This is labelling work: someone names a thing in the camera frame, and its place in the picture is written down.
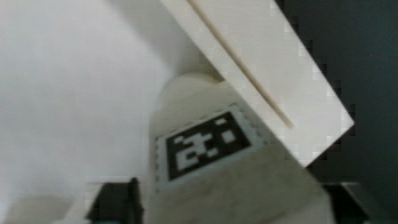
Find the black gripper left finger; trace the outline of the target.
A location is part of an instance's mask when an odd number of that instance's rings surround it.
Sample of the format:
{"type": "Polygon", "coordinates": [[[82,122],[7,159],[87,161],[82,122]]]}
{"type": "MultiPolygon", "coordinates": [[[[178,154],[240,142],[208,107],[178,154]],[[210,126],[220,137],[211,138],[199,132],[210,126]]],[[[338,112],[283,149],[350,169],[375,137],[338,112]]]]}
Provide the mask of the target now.
{"type": "Polygon", "coordinates": [[[142,224],[139,180],[107,182],[85,215],[89,224],[142,224]]]}

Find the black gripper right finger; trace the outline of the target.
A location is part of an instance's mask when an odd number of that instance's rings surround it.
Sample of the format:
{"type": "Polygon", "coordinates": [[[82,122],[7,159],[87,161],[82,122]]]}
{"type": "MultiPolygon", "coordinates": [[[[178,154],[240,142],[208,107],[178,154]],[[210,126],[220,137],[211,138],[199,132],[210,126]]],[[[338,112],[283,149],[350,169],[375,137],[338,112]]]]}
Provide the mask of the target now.
{"type": "Polygon", "coordinates": [[[336,224],[391,224],[391,215],[357,182],[323,183],[336,224]]]}

